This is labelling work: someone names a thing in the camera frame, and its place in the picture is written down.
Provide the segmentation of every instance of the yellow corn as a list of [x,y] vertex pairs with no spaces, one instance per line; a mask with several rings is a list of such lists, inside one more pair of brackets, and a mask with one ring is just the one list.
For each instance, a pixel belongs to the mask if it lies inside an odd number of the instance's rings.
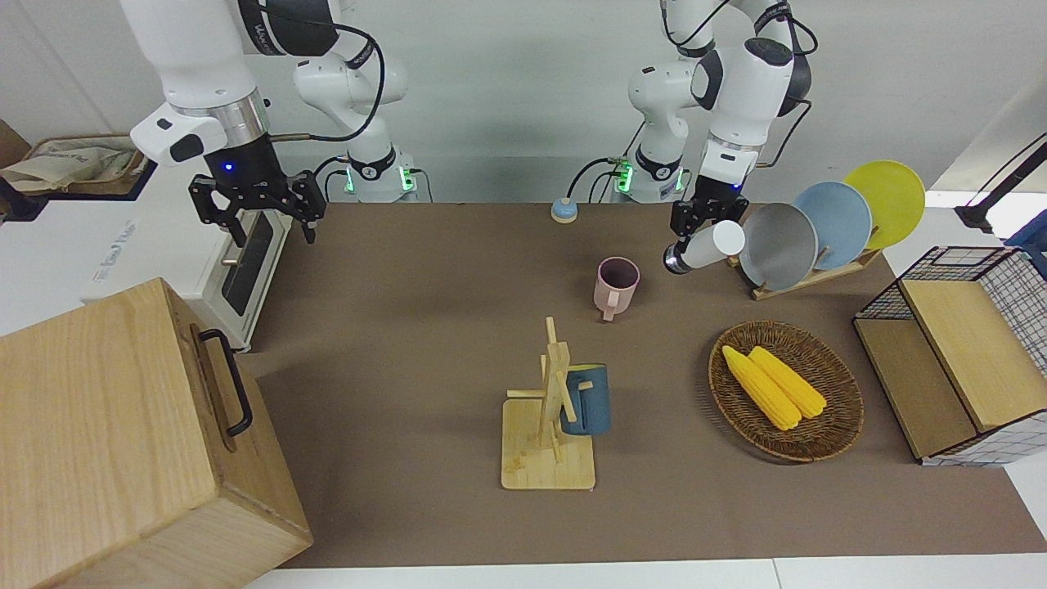
[[731,346],[723,346],[723,358],[731,375],[775,428],[784,432],[800,424],[800,410],[753,361]]
[[822,414],[822,410],[825,409],[826,405],[825,398],[810,386],[810,383],[804,381],[803,377],[800,377],[795,370],[789,368],[787,364],[760,346],[753,348],[753,352],[749,353],[749,360],[753,361],[760,370],[765,372],[781,388],[785,397],[796,405],[796,408],[800,410],[800,413],[804,417],[810,420]]

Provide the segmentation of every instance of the wicker tray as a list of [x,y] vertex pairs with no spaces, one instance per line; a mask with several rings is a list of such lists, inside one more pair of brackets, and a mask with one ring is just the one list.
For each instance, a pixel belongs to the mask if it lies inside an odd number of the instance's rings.
[[[803,420],[787,432],[775,428],[757,409],[728,370],[720,348],[731,346],[748,355],[763,346],[807,380],[828,406],[814,420]],[[839,456],[862,432],[865,407],[857,383],[843,361],[806,332],[775,321],[754,321],[723,333],[709,358],[709,386],[723,417],[743,438],[774,456],[795,462],[814,462]]]

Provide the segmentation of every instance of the wooden base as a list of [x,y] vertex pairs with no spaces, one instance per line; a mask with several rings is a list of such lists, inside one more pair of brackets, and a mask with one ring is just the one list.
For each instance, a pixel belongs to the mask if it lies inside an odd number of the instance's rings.
[[854,330],[917,460],[978,435],[916,320],[860,319]]
[[[865,269],[873,259],[879,256],[881,249],[868,249],[864,251],[856,259],[847,264],[846,266],[840,266],[831,270],[811,270],[807,277],[801,279],[796,286],[792,288],[785,288],[784,290],[767,290],[762,286],[758,286],[753,289],[752,297],[757,301],[762,301],[764,299],[770,299],[772,297],[777,297],[778,294],[784,294],[786,292],[792,292],[794,290],[799,290],[801,288],[806,288],[807,286],[818,284],[820,281],[825,281],[826,279],[831,279],[833,277],[840,277],[842,275],[847,275],[849,273],[856,272],[859,270]],[[732,267],[740,267],[737,257],[729,257],[728,264]]]
[[540,440],[540,399],[511,399],[502,406],[502,486],[508,490],[576,490],[596,486],[593,438],[569,436],[559,424]]

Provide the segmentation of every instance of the wooden panel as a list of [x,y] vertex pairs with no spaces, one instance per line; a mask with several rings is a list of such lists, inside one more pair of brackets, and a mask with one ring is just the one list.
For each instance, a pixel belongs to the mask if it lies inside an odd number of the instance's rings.
[[0,587],[54,583],[217,493],[163,284],[0,339]]
[[596,486],[593,437],[563,436],[565,441],[559,447],[561,456],[557,460],[552,447],[542,448],[538,443],[541,410],[541,400],[512,399],[503,404],[502,486],[592,490]]
[[977,281],[901,281],[901,291],[979,432],[1047,408],[1047,381]]
[[308,545],[236,502],[218,499],[61,587],[239,589]]
[[[216,477],[222,481],[223,490],[231,498],[254,509],[260,516],[274,518],[289,531],[305,540],[307,545],[311,544],[309,525],[258,383],[250,373],[240,369],[254,418],[245,433],[232,439],[229,446],[235,451],[230,452],[222,434],[229,422],[240,420],[242,413],[221,345],[215,340],[208,341],[206,346],[197,346],[192,342],[191,325],[195,324],[199,330],[208,326],[201,324],[177,294],[169,292],[169,299],[178,325],[186,371],[195,391],[200,427],[215,462]],[[206,378],[201,379],[200,370],[206,372]],[[217,387],[218,390],[206,390],[211,387]]]
[[916,458],[976,435],[945,371],[914,320],[856,320],[862,343]]

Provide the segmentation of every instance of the wooden storage box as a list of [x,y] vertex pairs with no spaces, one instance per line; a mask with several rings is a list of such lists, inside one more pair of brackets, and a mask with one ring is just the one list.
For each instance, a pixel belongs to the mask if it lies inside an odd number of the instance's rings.
[[1020,252],[935,248],[854,327],[922,465],[1047,449],[1047,285]]
[[0,588],[239,588],[312,543],[205,327],[156,278],[0,338]]

